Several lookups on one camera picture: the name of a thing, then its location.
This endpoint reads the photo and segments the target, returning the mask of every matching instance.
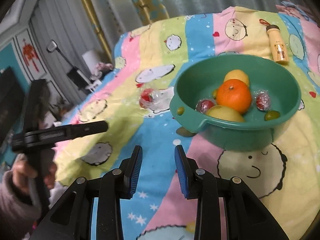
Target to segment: red string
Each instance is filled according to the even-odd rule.
[[[268,23],[266,20],[264,19],[260,19],[259,22],[263,25],[271,25],[270,23]]]

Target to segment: yellow curtain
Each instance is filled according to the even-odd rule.
[[[132,0],[132,2],[144,25],[169,18],[162,0]]]
[[[91,0],[81,0],[82,1],[82,4],[84,6],[84,9],[92,23],[92,25],[94,26],[94,31],[100,41],[100,44],[103,48],[103,50],[105,51],[105,53],[107,54],[110,62],[111,62],[111,59],[112,59],[112,52],[111,52],[111,49],[107,43],[107,40],[104,36],[104,33],[100,27],[100,23],[99,23],[99,20],[97,18],[97,15],[96,15],[96,12],[93,8],[93,5],[92,5],[92,2]]]

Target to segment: human hand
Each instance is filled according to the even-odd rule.
[[[49,168],[50,174],[44,177],[44,183],[48,189],[52,189],[54,187],[56,171],[57,165],[52,163]],[[37,176],[37,171],[34,170],[26,160],[19,160],[12,167],[12,182],[21,192],[26,195],[29,195],[28,178],[34,179]]]

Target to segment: teal wall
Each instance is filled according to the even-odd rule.
[[[24,77],[22,70],[18,64],[18,61],[15,57],[11,43],[8,44],[6,47],[4,47],[0,51],[0,69],[6,69],[9,66],[12,68],[24,92],[27,92],[29,84],[26,78]],[[19,127],[20,127],[20,120],[17,120],[17,122],[13,126],[14,131],[17,132]],[[3,155],[0,155],[0,164],[3,162],[7,162],[9,165],[12,165],[15,157],[16,157],[16,154],[12,152],[11,146],[9,146],[5,151],[5,153]]]
[[[11,43],[0,51],[0,69],[6,69],[9,66],[12,68],[24,92],[27,92],[29,84],[22,73]]]

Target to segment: person's arm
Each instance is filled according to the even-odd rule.
[[[51,175],[44,178],[49,189],[54,186],[55,164],[50,172]],[[32,206],[28,190],[28,178],[36,176],[36,171],[25,160],[17,161],[12,170],[4,174],[0,184],[1,239],[21,240],[40,217],[41,210]]]

